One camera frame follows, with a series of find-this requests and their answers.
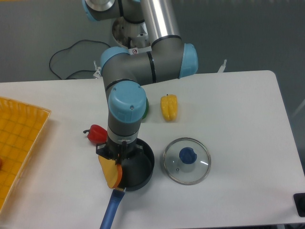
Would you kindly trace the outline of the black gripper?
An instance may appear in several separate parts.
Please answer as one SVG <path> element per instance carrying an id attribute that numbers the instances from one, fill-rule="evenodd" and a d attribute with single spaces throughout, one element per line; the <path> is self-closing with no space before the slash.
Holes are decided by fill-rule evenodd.
<path id="1" fill-rule="evenodd" d="M 106 143 L 96 145 L 96 154 L 107 160 L 114 160 L 115 164 L 121 164 L 123 160 L 130 159 L 143 152 L 143 146 L 138 139 L 129 143 L 126 139 L 116 143 L 107 140 Z"/>

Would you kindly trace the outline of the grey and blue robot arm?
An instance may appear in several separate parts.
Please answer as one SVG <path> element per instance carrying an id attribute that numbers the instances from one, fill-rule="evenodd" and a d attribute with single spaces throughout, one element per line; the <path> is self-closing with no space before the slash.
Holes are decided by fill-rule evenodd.
<path id="1" fill-rule="evenodd" d="M 121 163 L 137 150 L 136 140 L 146 109 L 144 85 L 179 79 L 198 70 L 195 47 L 184 43 L 170 0 L 85 0 L 89 19 L 102 21 L 124 16 L 131 23 L 144 22 L 151 50 L 130 54 L 111 47 L 101 55 L 101 74 L 108 102 L 106 159 Z"/>

